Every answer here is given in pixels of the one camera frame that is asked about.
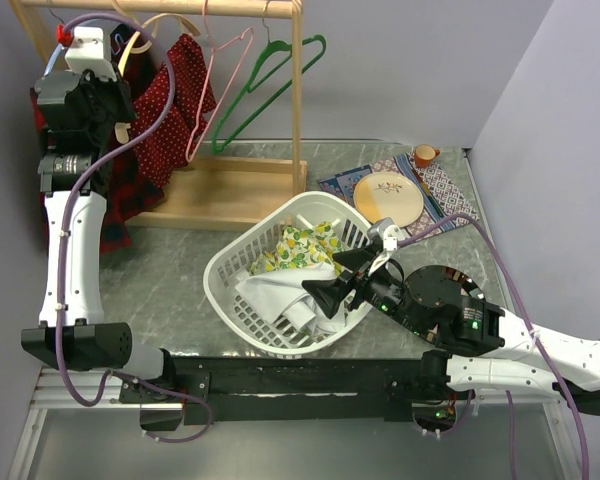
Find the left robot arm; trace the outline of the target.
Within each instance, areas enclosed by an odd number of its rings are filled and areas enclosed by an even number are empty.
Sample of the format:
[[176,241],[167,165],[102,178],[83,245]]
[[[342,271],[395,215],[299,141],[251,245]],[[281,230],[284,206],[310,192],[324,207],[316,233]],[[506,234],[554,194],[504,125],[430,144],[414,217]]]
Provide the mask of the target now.
[[63,373],[112,370],[143,380],[154,400],[178,392],[170,353],[136,340],[124,322],[107,323],[99,287],[100,233],[110,169],[100,165],[114,127],[134,119],[119,72],[101,77],[56,71],[33,96],[39,131],[40,192],[48,227],[48,273],[39,324],[21,333],[23,349]]

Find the white cloth garment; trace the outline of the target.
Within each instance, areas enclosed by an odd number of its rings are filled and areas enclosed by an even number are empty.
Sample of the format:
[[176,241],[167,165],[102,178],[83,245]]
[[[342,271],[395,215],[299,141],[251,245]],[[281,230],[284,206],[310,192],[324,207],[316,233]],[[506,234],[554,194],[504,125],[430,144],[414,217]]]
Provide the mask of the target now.
[[299,331],[338,333],[346,327],[339,311],[329,319],[311,295],[302,287],[305,280],[333,280],[332,265],[321,262],[300,269],[281,269],[248,276],[236,284],[236,291],[266,323],[273,325],[284,317]]

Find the pink wire hanger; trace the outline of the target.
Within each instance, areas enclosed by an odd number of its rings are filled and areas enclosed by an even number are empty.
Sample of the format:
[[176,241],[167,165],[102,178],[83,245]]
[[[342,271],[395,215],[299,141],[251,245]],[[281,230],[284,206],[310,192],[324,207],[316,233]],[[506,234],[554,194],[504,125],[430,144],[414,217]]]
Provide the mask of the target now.
[[[209,130],[209,127],[211,126],[211,124],[216,116],[217,109],[221,106],[227,93],[229,92],[230,87],[233,85],[233,83],[237,77],[237,74],[239,73],[240,69],[242,68],[244,61],[246,59],[246,56],[249,53],[249,50],[251,49],[251,46],[254,41],[253,28],[248,27],[240,35],[233,37],[231,40],[227,41],[226,43],[224,43],[222,45],[218,45],[212,35],[212,29],[211,29],[211,26],[207,19],[208,14],[209,14],[209,1],[206,0],[202,4],[201,15],[202,15],[202,19],[204,22],[206,40],[210,46],[210,57],[209,57],[209,61],[207,63],[206,75],[204,78],[203,87],[202,87],[201,95],[199,98],[199,102],[198,102],[198,106],[197,106],[197,110],[196,110],[196,114],[195,114],[196,123],[190,133],[188,143],[187,143],[187,146],[185,149],[185,158],[189,165],[191,165],[193,163],[193,161],[195,160],[198,150],[199,150],[200,146],[202,145],[202,142],[207,134],[207,131]],[[216,101],[216,106],[212,109],[211,116],[207,120],[206,126],[204,128],[201,128],[200,127],[200,116],[202,114],[202,108],[205,104],[207,92],[211,88],[211,74],[213,72],[213,67],[215,64],[216,56],[220,52],[222,52],[222,51],[226,50],[227,48],[233,46],[234,44],[238,44],[238,43],[243,43],[245,48],[236,64],[236,66],[234,67],[234,70],[225,86],[224,91],[222,92],[222,95]]]

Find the lemon print garment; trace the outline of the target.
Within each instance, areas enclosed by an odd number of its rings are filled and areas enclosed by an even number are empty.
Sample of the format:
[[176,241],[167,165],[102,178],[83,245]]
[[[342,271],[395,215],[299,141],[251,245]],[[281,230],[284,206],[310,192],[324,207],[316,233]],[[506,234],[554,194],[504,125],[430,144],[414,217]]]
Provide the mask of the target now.
[[334,261],[344,246],[331,222],[311,228],[287,226],[272,251],[261,253],[248,269],[250,275],[259,275],[284,269],[304,269],[313,265],[330,265],[337,274],[342,266]]

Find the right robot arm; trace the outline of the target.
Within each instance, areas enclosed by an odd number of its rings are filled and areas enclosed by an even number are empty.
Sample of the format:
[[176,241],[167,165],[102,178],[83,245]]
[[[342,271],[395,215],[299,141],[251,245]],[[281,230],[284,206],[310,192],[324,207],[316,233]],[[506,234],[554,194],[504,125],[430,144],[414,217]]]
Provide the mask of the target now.
[[572,399],[578,412],[600,416],[600,340],[538,325],[487,301],[463,272],[442,265],[405,274],[375,245],[335,255],[333,279],[302,283],[329,318],[342,306],[367,304],[435,347],[422,359],[420,391],[483,389]]

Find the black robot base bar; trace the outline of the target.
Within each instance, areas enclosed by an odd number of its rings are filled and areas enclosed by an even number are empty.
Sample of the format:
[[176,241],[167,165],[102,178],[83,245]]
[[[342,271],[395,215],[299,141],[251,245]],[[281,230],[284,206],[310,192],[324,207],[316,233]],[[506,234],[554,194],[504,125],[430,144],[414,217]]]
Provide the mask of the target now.
[[438,351],[419,359],[176,357],[171,382],[161,392],[126,380],[119,399],[145,407],[141,424],[151,431],[207,420],[410,422],[416,406],[454,406],[474,398],[469,387],[449,387],[448,358]]

